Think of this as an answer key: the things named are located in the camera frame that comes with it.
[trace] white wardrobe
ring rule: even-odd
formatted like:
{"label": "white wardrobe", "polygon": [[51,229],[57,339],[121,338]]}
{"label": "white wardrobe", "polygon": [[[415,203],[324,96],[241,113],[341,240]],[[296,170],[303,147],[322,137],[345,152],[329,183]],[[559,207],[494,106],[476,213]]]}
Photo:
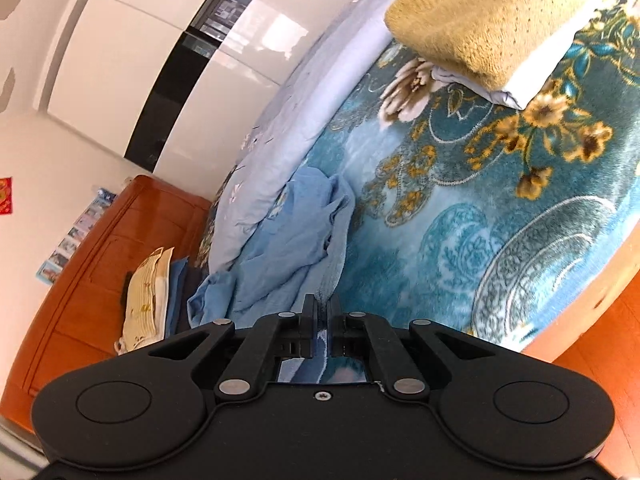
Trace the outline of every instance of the white wardrobe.
{"label": "white wardrobe", "polygon": [[278,86],[350,1],[89,0],[48,112],[212,198]]}

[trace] headboard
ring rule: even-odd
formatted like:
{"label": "headboard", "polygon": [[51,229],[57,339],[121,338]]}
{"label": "headboard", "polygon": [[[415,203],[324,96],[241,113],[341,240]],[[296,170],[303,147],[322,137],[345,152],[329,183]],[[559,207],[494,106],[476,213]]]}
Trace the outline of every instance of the headboard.
{"label": "headboard", "polygon": [[0,415],[33,433],[31,405],[53,379],[115,355],[126,275],[158,247],[195,257],[210,203],[148,176],[117,197],[51,287],[14,361]]}

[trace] floral blanket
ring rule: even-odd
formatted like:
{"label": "floral blanket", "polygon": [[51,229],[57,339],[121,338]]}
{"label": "floral blanket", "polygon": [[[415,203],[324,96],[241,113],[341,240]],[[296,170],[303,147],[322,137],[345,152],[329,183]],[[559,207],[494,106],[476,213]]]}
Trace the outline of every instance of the floral blanket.
{"label": "floral blanket", "polygon": [[303,164],[356,192],[337,293],[523,348],[596,276],[640,210],[640,0],[604,0],[519,112],[392,43]]}

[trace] brown leather headboard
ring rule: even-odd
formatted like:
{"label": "brown leather headboard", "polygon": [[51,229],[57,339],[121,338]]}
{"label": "brown leather headboard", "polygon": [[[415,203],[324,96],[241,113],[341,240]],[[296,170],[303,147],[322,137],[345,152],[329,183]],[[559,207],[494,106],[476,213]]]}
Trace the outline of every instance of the brown leather headboard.
{"label": "brown leather headboard", "polygon": [[196,257],[210,203],[147,176],[117,197],[51,287],[7,380],[0,415],[33,432],[31,404],[50,381],[115,355],[127,272],[154,249]]}

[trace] blue folded cloth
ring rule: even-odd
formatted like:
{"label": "blue folded cloth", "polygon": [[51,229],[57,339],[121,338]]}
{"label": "blue folded cloth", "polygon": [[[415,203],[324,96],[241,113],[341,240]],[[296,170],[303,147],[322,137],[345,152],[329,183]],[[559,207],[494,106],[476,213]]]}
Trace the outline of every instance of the blue folded cloth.
{"label": "blue folded cloth", "polygon": [[188,301],[191,327],[228,317],[246,328],[267,314],[300,312],[305,294],[326,301],[344,266],[354,202],[341,176],[297,170],[232,267]]}

